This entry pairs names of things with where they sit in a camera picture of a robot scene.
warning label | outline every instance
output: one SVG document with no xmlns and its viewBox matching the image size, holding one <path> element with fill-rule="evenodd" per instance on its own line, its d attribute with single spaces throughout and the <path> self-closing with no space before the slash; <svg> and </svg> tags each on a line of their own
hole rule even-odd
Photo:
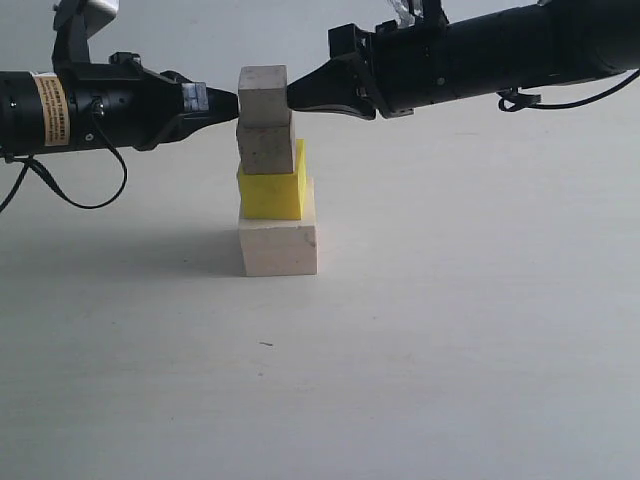
<svg viewBox="0 0 640 480">
<path fill-rule="evenodd" d="M 71 125 L 69 106 L 60 79 L 55 74 L 33 75 L 44 113 L 45 147 L 69 145 Z"/>
</svg>

wooden block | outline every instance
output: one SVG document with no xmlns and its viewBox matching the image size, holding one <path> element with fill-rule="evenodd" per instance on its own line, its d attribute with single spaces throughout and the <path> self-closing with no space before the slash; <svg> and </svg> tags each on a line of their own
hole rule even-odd
<svg viewBox="0 0 640 480">
<path fill-rule="evenodd" d="M 247 175 L 295 172 L 297 155 L 293 118 L 287 125 L 269 128 L 248 128 L 240 118 L 237 138 L 242 169 Z"/>
<path fill-rule="evenodd" d="M 283 127 L 289 124 L 287 67 L 244 67 L 238 85 L 240 118 L 246 128 Z"/>
<path fill-rule="evenodd" d="M 249 277 L 316 275 L 317 219 L 313 180 L 307 180 L 304 215 L 298 221 L 239 220 L 240 244 Z"/>
<path fill-rule="evenodd" d="M 242 213 L 247 219 L 300 220 L 304 214 L 307 160 L 304 140 L 297 141 L 295 172 L 247 175 L 238 169 Z"/>
</svg>

stacked blocks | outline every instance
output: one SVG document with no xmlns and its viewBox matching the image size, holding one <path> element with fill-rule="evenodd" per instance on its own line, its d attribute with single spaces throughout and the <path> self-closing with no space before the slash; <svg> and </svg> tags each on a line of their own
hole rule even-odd
<svg viewBox="0 0 640 480">
<path fill-rule="evenodd" d="M 313 180 L 296 139 L 284 66 L 240 74 L 237 139 L 239 232 L 248 276 L 318 273 Z"/>
</svg>

gray block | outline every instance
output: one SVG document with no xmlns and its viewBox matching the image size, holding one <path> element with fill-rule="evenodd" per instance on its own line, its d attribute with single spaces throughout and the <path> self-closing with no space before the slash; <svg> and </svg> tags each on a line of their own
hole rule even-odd
<svg viewBox="0 0 640 480">
<path fill-rule="evenodd" d="M 291 119 L 284 126 L 248 128 L 242 121 L 237 129 L 242 169 L 247 175 L 294 173 L 296 137 Z"/>
<path fill-rule="evenodd" d="M 248 128 L 279 127 L 289 123 L 287 67 L 244 67 L 238 85 L 240 118 Z"/>
</svg>

yellow sponge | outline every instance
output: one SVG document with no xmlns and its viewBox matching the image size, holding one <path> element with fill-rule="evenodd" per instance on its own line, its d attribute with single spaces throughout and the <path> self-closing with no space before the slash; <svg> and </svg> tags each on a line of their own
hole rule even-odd
<svg viewBox="0 0 640 480">
<path fill-rule="evenodd" d="M 304 140 L 296 141 L 296 171 L 277 175 L 247 175 L 238 170 L 243 216 L 249 220 L 301 220 L 307 190 Z"/>
</svg>

